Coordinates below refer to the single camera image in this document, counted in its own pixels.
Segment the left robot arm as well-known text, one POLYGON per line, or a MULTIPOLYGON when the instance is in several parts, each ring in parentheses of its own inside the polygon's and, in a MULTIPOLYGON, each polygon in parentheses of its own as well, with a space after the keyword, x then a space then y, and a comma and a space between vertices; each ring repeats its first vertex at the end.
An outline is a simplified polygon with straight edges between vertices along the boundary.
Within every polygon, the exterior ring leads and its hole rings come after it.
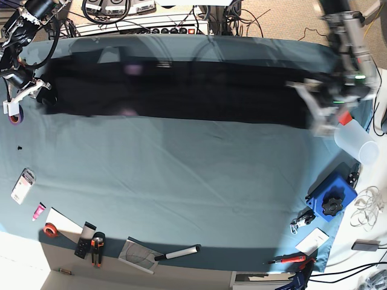
POLYGON ((334 133, 345 112, 377 96, 382 78, 363 38, 361 14, 348 1, 320 1, 319 6, 329 28, 329 47, 339 63, 330 74, 315 73, 287 86, 307 105, 314 135, 326 137, 334 133))

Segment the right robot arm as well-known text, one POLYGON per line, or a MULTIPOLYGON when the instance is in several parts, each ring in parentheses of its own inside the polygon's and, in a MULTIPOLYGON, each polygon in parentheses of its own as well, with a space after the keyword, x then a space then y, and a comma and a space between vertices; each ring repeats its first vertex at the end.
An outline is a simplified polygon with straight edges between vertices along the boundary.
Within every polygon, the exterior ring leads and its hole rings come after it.
POLYGON ((19 124, 24 119, 20 102, 26 97, 36 98, 44 88, 51 89, 51 84, 36 78, 34 72, 45 66, 54 54, 60 36, 57 15, 70 1, 26 1, 16 8, 10 19, 1 28, 1 78, 4 80, 6 100, 2 107, 10 123, 19 124), (23 47, 34 40, 37 32, 52 24, 54 41, 46 58, 40 63, 28 65, 19 55, 23 47))

